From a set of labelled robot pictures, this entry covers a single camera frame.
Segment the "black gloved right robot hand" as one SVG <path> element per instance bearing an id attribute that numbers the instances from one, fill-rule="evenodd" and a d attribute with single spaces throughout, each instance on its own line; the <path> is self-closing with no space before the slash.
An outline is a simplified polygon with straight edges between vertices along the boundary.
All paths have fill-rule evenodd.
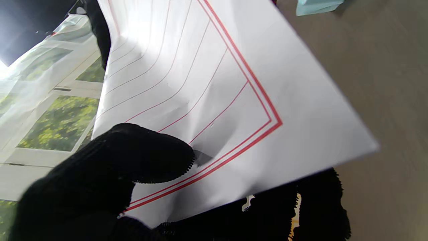
<path id="1" fill-rule="evenodd" d="M 101 54 L 101 65 L 105 70 L 111 50 L 109 28 L 97 0 L 86 0 L 85 10 L 90 20 L 92 33 L 97 39 L 97 45 Z"/>

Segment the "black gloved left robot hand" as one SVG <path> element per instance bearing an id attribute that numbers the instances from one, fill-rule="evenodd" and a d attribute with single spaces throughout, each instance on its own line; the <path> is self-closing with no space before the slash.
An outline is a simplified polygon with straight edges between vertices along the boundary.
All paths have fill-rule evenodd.
<path id="1" fill-rule="evenodd" d="M 346 241 L 351 228 L 333 168 L 181 221 L 149 228 L 124 211 L 136 183 L 172 181 L 194 150 L 123 123 L 35 181 L 17 203 L 9 241 Z M 248 204 L 246 211 L 242 206 Z"/>

